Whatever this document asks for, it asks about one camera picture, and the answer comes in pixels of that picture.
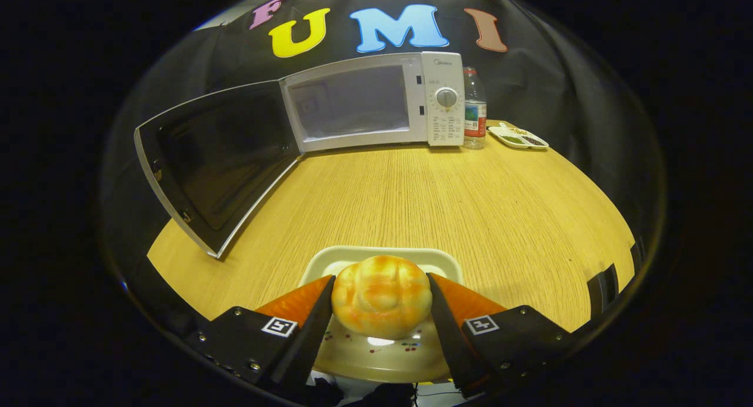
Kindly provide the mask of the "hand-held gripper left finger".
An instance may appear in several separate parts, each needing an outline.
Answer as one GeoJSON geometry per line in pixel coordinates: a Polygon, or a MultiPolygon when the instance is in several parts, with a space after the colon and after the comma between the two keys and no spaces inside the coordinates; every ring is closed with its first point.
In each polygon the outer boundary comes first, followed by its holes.
{"type": "Polygon", "coordinates": [[[188,345],[237,380],[265,391],[301,391],[325,339],[336,277],[326,275],[263,308],[229,308],[188,335],[188,345]]]}

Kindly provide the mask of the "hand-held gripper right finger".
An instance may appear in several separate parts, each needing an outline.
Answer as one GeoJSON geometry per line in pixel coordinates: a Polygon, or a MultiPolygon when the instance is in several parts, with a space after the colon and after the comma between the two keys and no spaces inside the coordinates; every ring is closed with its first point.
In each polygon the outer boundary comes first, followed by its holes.
{"type": "Polygon", "coordinates": [[[572,333],[529,305],[504,308],[451,279],[427,274],[431,317],[463,396],[508,393],[555,366],[572,333]]]}

